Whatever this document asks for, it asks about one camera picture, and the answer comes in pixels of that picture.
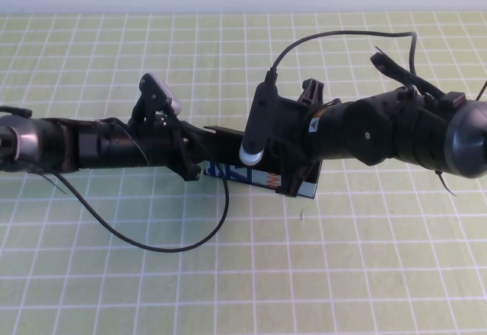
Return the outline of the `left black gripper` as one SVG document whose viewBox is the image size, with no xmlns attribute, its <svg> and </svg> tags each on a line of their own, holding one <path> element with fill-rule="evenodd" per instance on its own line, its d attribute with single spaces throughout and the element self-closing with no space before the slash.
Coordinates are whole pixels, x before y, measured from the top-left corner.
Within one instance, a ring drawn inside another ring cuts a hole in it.
<svg viewBox="0 0 487 335">
<path fill-rule="evenodd" d="M 129 120 L 129 130 L 135 133 L 151 167 L 167 167 L 185 181 L 197 181 L 199 166 L 208 158 L 204 139 L 218 136 L 217 126 L 192 126 L 188 122 L 159 117 L 147 120 Z"/>
</svg>

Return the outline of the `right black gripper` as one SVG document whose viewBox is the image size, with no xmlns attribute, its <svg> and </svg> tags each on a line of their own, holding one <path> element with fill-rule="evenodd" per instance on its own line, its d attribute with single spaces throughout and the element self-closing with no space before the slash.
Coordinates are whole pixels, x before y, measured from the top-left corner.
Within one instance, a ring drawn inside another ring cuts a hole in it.
<svg viewBox="0 0 487 335">
<path fill-rule="evenodd" d="M 270 135 L 270 171 L 281 177 L 278 194 L 296 197 L 302 184 L 316 185 L 322 158 L 318 142 L 325 134 L 318 131 L 321 116 L 341 104 L 334 99 L 323 102 L 324 83 L 314 78 L 304 80 L 298 100 L 279 98 Z"/>
</svg>

